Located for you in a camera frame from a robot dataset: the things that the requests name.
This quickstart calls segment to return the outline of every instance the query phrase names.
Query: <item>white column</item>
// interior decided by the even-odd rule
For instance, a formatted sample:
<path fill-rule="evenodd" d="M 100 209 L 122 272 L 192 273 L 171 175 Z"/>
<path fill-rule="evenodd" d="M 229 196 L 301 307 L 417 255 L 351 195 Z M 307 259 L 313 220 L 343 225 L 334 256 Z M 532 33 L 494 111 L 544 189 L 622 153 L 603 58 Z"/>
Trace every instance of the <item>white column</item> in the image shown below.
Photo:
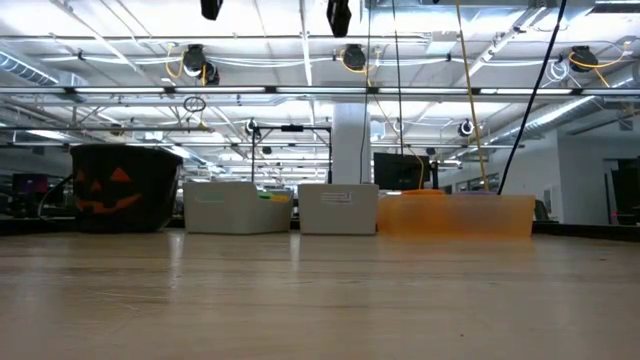
<path fill-rule="evenodd" d="M 371 182 L 370 115 L 365 104 L 335 104 L 332 131 L 333 183 Z"/>

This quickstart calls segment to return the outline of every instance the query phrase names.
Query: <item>overhead cable reel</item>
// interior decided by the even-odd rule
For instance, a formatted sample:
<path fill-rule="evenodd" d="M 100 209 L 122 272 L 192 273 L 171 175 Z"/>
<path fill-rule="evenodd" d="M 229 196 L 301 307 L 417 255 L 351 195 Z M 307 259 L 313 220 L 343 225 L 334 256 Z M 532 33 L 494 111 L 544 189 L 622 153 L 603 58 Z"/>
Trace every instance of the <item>overhead cable reel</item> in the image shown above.
<path fill-rule="evenodd" d="M 262 134 L 260 133 L 260 129 L 257 128 L 258 124 L 255 122 L 255 120 L 253 120 L 253 118 L 251 118 L 249 121 L 247 121 L 247 124 L 244 127 L 244 133 L 247 136 L 250 136 L 251 134 L 253 134 L 253 132 L 256 132 L 256 139 L 261 139 L 262 138 Z"/>
<path fill-rule="evenodd" d="M 203 86 L 220 85 L 218 67 L 207 61 L 207 57 L 204 55 L 203 45 L 189 45 L 182 61 L 185 73 L 201 80 Z"/>
<path fill-rule="evenodd" d="M 569 66 L 571 70 L 580 73 L 588 73 L 593 70 L 593 66 L 598 65 L 598 58 L 589 50 L 588 46 L 574 46 L 569 55 Z"/>
<path fill-rule="evenodd" d="M 364 51 L 362 51 L 362 46 L 359 44 L 348 44 L 342 53 L 342 62 L 344 66 L 353 71 L 364 71 L 364 67 L 367 64 L 367 57 Z"/>
<path fill-rule="evenodd" d="M 469 137 L 473 134 L 473 124 L 469 119 L 466 119 L 465 122 L 460 123 L 458 126 L 458 135 L 462 137 Z"/>

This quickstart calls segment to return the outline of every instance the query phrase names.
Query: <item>hanging speaker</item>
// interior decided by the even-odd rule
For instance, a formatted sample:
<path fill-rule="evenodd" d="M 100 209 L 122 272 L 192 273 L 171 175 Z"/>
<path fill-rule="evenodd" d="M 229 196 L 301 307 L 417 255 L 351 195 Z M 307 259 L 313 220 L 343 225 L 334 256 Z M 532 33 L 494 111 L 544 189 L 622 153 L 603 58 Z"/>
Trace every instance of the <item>hanging speaker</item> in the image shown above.
<path fill-rule="evenodd" d="M 202 16 L 208 20 L 217 20 L 223 0 L 200 0 Z"/>
<path fill-rule="evenodd" d="M 333 37 L 347 36 L 349 21 L 351 21 L 349 0 L 329 0 L 327 19 L 329 20 Z"/>

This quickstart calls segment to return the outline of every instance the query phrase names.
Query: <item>metal frame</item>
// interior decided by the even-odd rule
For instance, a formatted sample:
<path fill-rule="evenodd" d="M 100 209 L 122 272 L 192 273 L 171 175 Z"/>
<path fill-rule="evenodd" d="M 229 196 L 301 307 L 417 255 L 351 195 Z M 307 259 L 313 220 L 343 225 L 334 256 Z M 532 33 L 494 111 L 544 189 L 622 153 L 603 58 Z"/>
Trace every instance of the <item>metal frame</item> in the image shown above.
<path fill-rule="evenodd" d="M 260 130 L 268 130 L 268 132 L 260 139 L 258 143 L 256 143 L 256 133 Z M 305 130 L 311 130 L 316 133 L 316 130 L 325 130 L 329 133 L 329 144 L 323 141 L 324 144 L 321 146 L 327 146 L 329 148 L 329 170 L 327 171 L 329 175 L 328 182 L 331 184 L 333 182 L 333 135 L 331 133 L 330 126 L 300 126 L 300 125 L 282 125 L 282 126 L 256 126 L 251 131 L 251 182 L 255 182 L 255 164 L 256 164 L 256 146 L 262 143 L 264 139 L 271 134 L 274 130 L 280 130 L 282 132 L 303 132 Z"/>

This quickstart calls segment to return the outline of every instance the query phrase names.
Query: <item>hanging cable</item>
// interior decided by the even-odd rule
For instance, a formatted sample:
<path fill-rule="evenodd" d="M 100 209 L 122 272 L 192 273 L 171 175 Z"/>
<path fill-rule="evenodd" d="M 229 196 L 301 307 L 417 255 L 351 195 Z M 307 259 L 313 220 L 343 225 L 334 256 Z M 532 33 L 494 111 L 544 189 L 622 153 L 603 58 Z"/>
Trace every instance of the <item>hanging cable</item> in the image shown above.
<path fill-rule="evenodd" d="M 169 45 L 169 52 L 167 53 L 167 59 L 169 59 L 169 58 L 171 57 L 171 49 L 173 49 L 173 46 L 172 46 L 172 45 Z M 176 75 L 176 74 L 174 74 L 174 73 L 171 71 L 171 68 L 169 67 L 169 62 L 166 62 L 166 63 L 164 64 L 164 67 L 165 67 L 165 69 L 167 70 L 167 74 L 169 74 L 169 76 L 171 76 L 171 77 L 172 77 L 172 78 L 174 78 L 174 79 L 177 79 L 177 78 L 179 78 L 179 77 L 182 75 L 182 68 L 183 68 L 183 66 L 184 66 L 184 53 L 185 53 L 185 52 L 186 52 L 186 51 L 183 51 L 183 52 L 182 52 L 182 55 L 180 56 L 180 69 L 179 69 L 179 71 L 178 71 L 178 74 L 177 74 L 177 75 Z"/>
<path fill-rule="evenodd" d="M 372 9 L 372 1 L 373 0 L 369 0 L 369 9 Z M 369 49 L 371 46 L 371 13 L 372 11 L 369 11 L 369 26 L 368 26 L 368 31 L 367 31 L 367 53 L 369 53 Z M 367 108 L 369 106 L 369 56 L 367 56 L 367 64 L 365 65 L 365 69 L 367 69 L 367 71 L 365 71 L 365 88 L 366 88 L 366 92 L 364 95 L 364 119 L 362 120 L 362 143 L 360 144 L 360 183 L 362 184 L 362 166 L 364 166 L 364 163 L 362 161 L 362 157 L 364 156 L 364 143 L 366 141 L 366 134 L 367 134 L 367 123 L 369 121 L 368 117 L 367 117 Z M 371 180 L 371 171 L 369 171 L 369 176 L 367 177 L 367 182 L 369 182 Z"/>
<path fill-rule="evenodd" d="M 538 94 L 538 88 L 540 87 L 540 83 L 542 83 L 542 78 L 544 77 L 544 73 L 547 69 L 547 64 L 549 63 L 549 58 L 551 57 L 551 51 L 553 50 L 553 45 L 556 43 L 556 38 L 558 37 L 558 32 L 560 31 L 560 23 L 562 22 L 562 18 L 564 17 L 564 10 L 567 7 L 567 0 L 562 0 L 560 4 L 560 8 L 558 10 L 558 19 L 556 21 L 556 27 L 553 29 L 553 34 L 551 35 L 551 40 L 549 41 L 549 47 L 547 48 L 547 53 L 544 56 L 544 61 L 542 63 L 542 67 L 540 68 L 540 74 L 538 74 L 538 79 L 536 80 L 536 84 L 533 86 L 533 92 L 531 93 L 531 97 L 529 98 L 529 103 L 527 104 L 527 109 L 524 112 L 524 116 L 522 117 L 522 123 L 520 124 L 520 130 L 518 131 L 518 136 L 516 137 L 516 141 L 513 144 L 513 148 L 511 148 L 511 153 L 509 154 L 509 159 L 507 160 L 507 165 L 504 168 L 504 173 L 502 174 L 502 181 L 500 182 L 500 188 L 498 189 L 498 195 L 502 194 L 504 190 L 504 185 L 507 182 L 507 176 L 509 175 L 509 168 L 511 168 L 511 162 L 513 161 L 513 156 L 518 149 L 518 145 L 520 145 L 520 140 L 522 139 L 522 134 L 524 133 L 524 128 L 527 125 L 527 120 L 529 119 L 529 114 L 531 113 L 531 108 L 533 108 L 533 102 L 536 99 L 536 95 Z"/>
<path fill-rule="evenodd" d="M 393 36 L 396 43 L 396 69 L 398 72 L 398 121 L 400 122 L 400 155 L 404 155 L 404 134 L 402 133 L 402 84 L 400 80 L 400 45 L 398 44 L 398 24 L 396 23 L 396 0 L 391 0 L 391 9 L 393 11 Z"/>
<path fill-rule="evenodd" d="M 460 0 L 456 0 L 456 12 L 458 14 L 458 25 L 460 26 L 460 43 L 462 45 L 462 57 L 464 58 L 464 75 L 467 78 L 467 94 L 469 95 L 469 105 L 471 106 L 471 119 L 473 120 L 473 132 L 476 136 L 476 145 L 478 146 L 478 158 L 480 159 L 480 172 L 482 173 L 482 181 L 484 183 L 484 191 L 489 191 L 489 181 L 487 180 L 487 170 L 484 166 L 484 157 L 482 154 L 482 141 L 480 139 L 480 130 L 478 127 L 478 118 L 476 116 L 476 106 L 473 102 L 473 93 L 471 91 L 471 75 L 469 75 L 469 62 L 467 61 L 467 47 L 464 43 L 464 32 L 462 31 L 462 15 L 460 14 Z"/>
<path fill-rule="evenodd" d="M 611 87 L 609 85 L 609 83 L 607 82 L 607 79 L 604 78 L 604 76 L 602 76 L 602 73 L 600 72 L 600 70 L 598 69 L 594 69 L 596 71 L 596 74 L 598 75 L 598 77 L 600 78 L 600 80 L 602 81 L 602 83 L 604 84 L 604 86 L 606 87 Z"/>
<path fill-rule="evenodd" d="M 387 122 L 387 125 L 389 125 L 391 130 L 393 130 L 393 132 L 396 133 L 396 136 L 399 138 L 400 134 L 393 127 L 393 124 L 391 123 L 391 120 L 389 120 L 389 117 L 387 116 L 387 114 L 384 112 L 384 109 L 382 109 L 382 105 L 380 104 L 380 101 L 378 100 L 375 94 L 372 94 L 372 95 L 373 95 L 373 99 L 378 104 L 378 108 L 380 109 L 382 116 L 384 116 L 384 120 Z M 420 163 L 420 182 L 418 183 L 418 189 L 422 189 L 424 187 L 424 161 L 422 161 L 422 158 L 418 156 L 418 154 L 416 154 L 415 151 L 413 151 L 411 146 L 407 146 L 407 150 L 409 150 L 409 152 L 411 152 L 413 156 L 415 156 L 416 159 L 418 159 L 418 162 Z"/>

